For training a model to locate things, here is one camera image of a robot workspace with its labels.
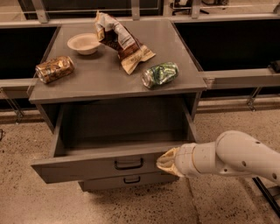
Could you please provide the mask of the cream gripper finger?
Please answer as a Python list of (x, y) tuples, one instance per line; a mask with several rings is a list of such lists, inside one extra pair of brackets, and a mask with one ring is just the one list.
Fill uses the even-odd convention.
[(156, 166), (158, 169), (167, 172), (171, 175), (183, 177), (183, 174), (178, 170), (175, 165), (175, 158), (179, 147), (168, 150), (165, 154), (157, 159)]

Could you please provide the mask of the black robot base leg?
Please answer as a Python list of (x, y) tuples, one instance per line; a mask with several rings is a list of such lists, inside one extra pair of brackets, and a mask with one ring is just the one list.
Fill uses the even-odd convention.
[(261, 191), (264, 198), (269, 202), (276, 215), (280, 218), (280, 205), (277, 202), (277, 200), (280, 199), (280, 186), (275, 185), (272, 187), (266, 187), (258, 177), (253, 178), (253, 181)]

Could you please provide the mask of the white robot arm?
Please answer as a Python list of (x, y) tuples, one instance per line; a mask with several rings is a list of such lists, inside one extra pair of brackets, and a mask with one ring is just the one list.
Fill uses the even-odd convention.
[(172, 148), (157, 159), (157, 167), (181, 178), (254, 174), (280, 185), (280, 153), (235, 130), (223, 132), (211, 143)]

